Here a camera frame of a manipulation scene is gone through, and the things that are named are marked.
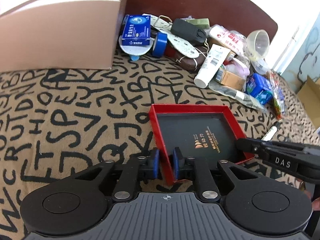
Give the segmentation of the person's right hand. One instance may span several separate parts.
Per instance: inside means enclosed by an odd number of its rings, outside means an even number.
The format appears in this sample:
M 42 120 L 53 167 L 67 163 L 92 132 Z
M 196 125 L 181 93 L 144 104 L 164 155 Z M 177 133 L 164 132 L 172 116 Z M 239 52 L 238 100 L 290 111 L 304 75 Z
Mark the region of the person's right hand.
M 319 198 L 316 198 L 314 200 L 312 199 L 313 198 L 313 194 L 315 192 L 315 185 L 303 181 L 301 183 L 301 185 L 300 185 L 300 189 L 311 200 L 313 211 L 319 211 Z

